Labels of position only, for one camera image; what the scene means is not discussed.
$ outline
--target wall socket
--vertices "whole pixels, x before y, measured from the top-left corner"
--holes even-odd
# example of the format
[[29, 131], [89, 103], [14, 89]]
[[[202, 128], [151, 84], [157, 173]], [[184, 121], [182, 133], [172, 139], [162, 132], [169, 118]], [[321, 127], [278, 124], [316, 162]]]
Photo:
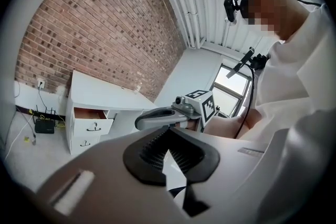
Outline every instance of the wall socket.
[[37, 79], [37, 88], [40, 87], [40, 89], [44, 89], [44, 80], [43, 79]]

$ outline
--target window frame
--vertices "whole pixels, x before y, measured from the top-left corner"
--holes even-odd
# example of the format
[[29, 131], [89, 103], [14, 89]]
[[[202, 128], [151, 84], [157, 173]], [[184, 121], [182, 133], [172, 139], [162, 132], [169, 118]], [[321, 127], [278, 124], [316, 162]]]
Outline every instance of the window frame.
[[216, 78], [217, 78], [217, 76], [218, 76], [218, 74], [219, 74], [221, 68], [225, 68], [225, 69], [228, 70], [228, 71], [231, 71], [231, 70], [232, 70], [232, 68], [227, 67], [226, 65], [223, 65], [223, 64], [222, 64], [222, 65], [220, 66], [218, 72], [217, 72], [217, 75], [216, 75], [216, 77], [215, 77], [214, 82], [212, 83], [212, 85], [211, 85], [211, 87], [210, 87], [210, 91], [212, 91], [213, 88], [217, 88], [218, 90], [223, 91], [223, 92], [225, 92], [225, 93], [227, 93], [227, 94], [229, 94], [229, 95], [231, 95], [231, 96], [233, 96], [233, 97], [235, 97], [235, 98], [238, 99], [237, 104], [236, 104], [236, 106], [234, 107], [234, 109], [232, 110], [231, 114], [230, 114], [230, 115], [227, 115], [228, 118], [232, 118], [232, 117], [237, 116], [237, 114], [238, 114], [240, 108], [243, 106], [243, 102], [244, 102], [245, 97], [246, 97], [246, 95], [247, 95], [248, 88], [249, 88], [249, 86], [250, 86], [250, 83], [251, 83], [251, 81], [252, 81], [252, 78], [249, 77], [249, 76], [247, 76], [247, 75], [245, 75], [245, 74], [242, 74], [242, 73], [240, 73], [240, 72], [237, 73], [238, 75], [240, 75], [241, 77], [243, 77], [243, 78], [246, 79], [246, 83], [245, 83], [244, 90], [243, 90], [243, 95], [241, 95], [241, 94], [239, 94], [239, 93], [237, 93], [237, 92], [235, 92], [235, 91], [229, 89], [228, 87], [225, 87], [224, 85], [221, 85], [221, 84], [219, 84], [219, 83], [216, 82]]

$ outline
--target white desk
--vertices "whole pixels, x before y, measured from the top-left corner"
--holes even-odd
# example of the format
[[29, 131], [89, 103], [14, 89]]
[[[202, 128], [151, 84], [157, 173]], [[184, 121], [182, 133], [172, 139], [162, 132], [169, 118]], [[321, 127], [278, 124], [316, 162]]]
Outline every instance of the white desk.
[[66, 112], [70, 153], [137, 131], [135, 119], [154, 108], [140, 93], [74, 71]]

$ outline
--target drawer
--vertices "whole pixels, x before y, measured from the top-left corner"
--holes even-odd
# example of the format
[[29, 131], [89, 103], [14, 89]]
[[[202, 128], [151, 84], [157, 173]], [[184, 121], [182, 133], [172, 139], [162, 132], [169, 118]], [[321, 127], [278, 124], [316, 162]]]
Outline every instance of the drawer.
[[75, 137], [97, 137], [108, 134], [114, 119], [107, 119], [102, 110], [74, 108]]
[[80, 154], [99, 142], [99, 137], [72, 137], [71, 154]]

